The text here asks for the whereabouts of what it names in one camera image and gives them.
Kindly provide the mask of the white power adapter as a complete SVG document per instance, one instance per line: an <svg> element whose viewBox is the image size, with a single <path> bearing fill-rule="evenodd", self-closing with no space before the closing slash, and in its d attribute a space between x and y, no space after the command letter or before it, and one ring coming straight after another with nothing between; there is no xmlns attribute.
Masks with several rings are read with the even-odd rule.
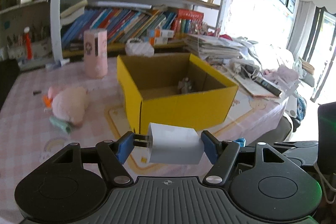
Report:
<svg viewBox="0 0 336 224"><path fill-rule="evenodd" d="M150 163L198 164L204 153L201 137L193 128L150 123L146 135L134 135L134 146L147 149Z"/></svg>

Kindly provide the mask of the mint green small case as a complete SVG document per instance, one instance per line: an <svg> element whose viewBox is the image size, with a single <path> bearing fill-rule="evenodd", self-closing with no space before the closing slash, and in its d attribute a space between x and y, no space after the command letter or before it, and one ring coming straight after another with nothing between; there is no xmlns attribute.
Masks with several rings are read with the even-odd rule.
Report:
<svg viewBox="0 0 336 224"><path fill-rule="evenodd" d="M67 121L63 121L61 119L56 118L55 116L50 116L49 120L51 124L59 129L62 130L62 132L66 134L70 134L72 132L72 127Z"/></svg>

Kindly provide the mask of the pink plush toy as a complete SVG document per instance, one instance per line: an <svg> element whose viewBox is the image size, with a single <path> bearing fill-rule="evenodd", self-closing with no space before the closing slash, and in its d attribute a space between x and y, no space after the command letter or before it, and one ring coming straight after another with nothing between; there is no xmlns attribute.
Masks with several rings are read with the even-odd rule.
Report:
<svg viewBox="0 0 336 224"><path fill-rule="evenodd" d="M82 86L51 86L48 98L52 100L52 114L59 120L80 127L89 105L89 93Z"/></svg>

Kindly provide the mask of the cartoon placemat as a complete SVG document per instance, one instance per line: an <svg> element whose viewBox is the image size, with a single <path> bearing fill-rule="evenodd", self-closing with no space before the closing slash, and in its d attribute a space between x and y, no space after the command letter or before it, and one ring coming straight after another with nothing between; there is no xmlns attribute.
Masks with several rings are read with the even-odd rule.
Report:
<svg viewBox="0 0 336 224"><path fill-rule="evenodd" d="M272 100L238 91L224 122L208 131L219 141L243 138L249 144L277 127L282 111L283 107ZM145 133L149 147L126 144L119 151L132 176L201 176L210 170L201 131L151 123Z"/></svg>

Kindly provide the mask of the small grey figurine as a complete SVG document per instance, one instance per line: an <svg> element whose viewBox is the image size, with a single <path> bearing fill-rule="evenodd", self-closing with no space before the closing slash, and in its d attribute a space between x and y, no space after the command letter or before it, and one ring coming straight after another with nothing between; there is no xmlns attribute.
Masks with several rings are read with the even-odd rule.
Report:
<svg viewBox="0 0 336 224"><path fill-rule="evenodd" d="M181 94L188 94L194 92L193 82L188 78L185 77L178 83L178 90Z"/></svg>

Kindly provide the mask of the yellow cardboard box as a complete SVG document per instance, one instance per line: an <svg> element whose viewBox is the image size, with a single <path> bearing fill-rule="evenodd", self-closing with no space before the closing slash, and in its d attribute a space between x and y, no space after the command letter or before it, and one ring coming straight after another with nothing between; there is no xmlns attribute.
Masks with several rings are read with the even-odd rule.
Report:
<svg viewBox="0 0 336 224"><path fill-rule="evenodd" d="M185 77L193 82L193 93L179 92ZM120 55L117 80L130 128L142 135L150 123L197 131L221 124L238 91L233 81L191 53Z"/></svg>

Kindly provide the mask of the black remote control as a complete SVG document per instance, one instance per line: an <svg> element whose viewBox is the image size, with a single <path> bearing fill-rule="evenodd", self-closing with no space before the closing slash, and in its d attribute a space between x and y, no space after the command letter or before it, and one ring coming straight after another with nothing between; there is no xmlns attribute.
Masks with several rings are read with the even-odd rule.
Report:
<svg viewBox="0 0 336 224"><path fill-rule="evenodd" d="M261 76L252 76L251 80L262 87L266 97L280 97L282 94L282 91L278 87Z"/></svg>

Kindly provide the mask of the small pink orange toy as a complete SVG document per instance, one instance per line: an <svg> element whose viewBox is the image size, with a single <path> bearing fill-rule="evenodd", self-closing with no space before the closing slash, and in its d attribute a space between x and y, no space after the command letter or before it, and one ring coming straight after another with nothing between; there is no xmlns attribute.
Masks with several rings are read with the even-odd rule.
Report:
<svg viewBox="0 0 336 224"><path fill-rule="evenodd" d="M52 108L52 99L49 98L48 95L43 95L42 100L46 108L48 109Z"/></svg>

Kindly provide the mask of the small black clip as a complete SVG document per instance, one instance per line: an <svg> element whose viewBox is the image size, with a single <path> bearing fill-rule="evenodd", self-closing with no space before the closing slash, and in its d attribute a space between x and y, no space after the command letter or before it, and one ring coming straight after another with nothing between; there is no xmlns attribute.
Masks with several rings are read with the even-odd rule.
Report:
<svg viewBox="0 0 336 224"><path fill-rule="evenodd" d="M40 91L40 90L33 91L34 96L37 95L37 94L41 94L41 93L42 93L42 91Z"/></svg>

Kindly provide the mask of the stack of newspapers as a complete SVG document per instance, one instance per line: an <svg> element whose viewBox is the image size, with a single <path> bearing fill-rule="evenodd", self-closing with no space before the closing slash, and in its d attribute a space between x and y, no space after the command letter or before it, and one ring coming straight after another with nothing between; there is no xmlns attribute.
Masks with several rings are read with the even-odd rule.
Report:
<svg viewBox="0 0 336 224"><path fill-rule="evenodd" d="M208 63L227 64L231 59L246 59L248 49L230 39L189 34L183 38L186 48Z"/></svg>

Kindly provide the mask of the white woven small bag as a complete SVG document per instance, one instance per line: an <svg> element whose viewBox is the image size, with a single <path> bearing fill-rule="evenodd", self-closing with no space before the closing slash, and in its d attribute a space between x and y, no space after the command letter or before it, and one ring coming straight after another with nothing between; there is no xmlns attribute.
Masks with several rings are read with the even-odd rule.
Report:
<svg viewBox="0 0 336 224"><path fill-rule="evenodd" d="M142 39L129 38L125 44L125 52L127 56L152 57L154 48L149 42L144 42Z"/></svg>

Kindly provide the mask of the pink cylindrical container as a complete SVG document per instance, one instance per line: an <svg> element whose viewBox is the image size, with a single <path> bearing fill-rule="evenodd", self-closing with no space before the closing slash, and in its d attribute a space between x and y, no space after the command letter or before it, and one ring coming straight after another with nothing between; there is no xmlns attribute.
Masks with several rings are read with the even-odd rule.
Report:
<svg viewBox="0 0 336 224"><path fill-rule="evenodd" d="M108 73L106 29L84 32L84 70L92 79L104 78Z"/></svg>

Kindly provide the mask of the red tassel ornament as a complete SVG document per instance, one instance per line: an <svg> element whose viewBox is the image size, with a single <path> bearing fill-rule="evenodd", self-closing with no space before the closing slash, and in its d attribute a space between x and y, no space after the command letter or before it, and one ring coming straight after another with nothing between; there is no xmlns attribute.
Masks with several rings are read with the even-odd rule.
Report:
<svg viewBox="0 0 336 224"><path fill-rule="evenodd" d="M31 45L30 28L29 27L25 27L23 38L24 38L25 45L26 45L27 59L32 60L34 56L33 56L33 49L32 49L32 45Z"/></svg>

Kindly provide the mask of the row of books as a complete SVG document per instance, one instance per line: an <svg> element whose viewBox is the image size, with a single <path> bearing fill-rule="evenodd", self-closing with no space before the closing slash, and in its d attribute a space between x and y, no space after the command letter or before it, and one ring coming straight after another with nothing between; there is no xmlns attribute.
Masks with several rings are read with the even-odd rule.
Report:
<svg viewBox="0 0 336 224"><path fill-rule="evenodd" d="M167 37L189 32L189 25L201 23L202 12L187 9L127 9L119 7L83 8L80 15L71 20L68 16L61 21L66 26L63 31L62 49L71 47L74 42L84 40L86 30L104 29L108 43L125 43L130 38L146 40L154 37L154 30L170 31Z"/></svg>

